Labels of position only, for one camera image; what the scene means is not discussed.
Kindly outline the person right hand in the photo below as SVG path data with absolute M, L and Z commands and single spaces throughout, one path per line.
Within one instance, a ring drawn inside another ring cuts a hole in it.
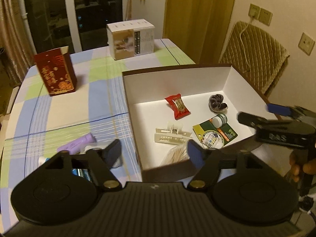
M 302 150 L 293 150 L 289 156 L 289 164 L 291 166 L 291 179 L 293 179 L 293 181 L 295 182 L 298 182 L 300 180 L 300 177 L 303 175 L 303 173 L 309 175 L 315 175 L 316 173 L 315 159 L 305 164 L 298 162 L 300 153 L 302 152 Z

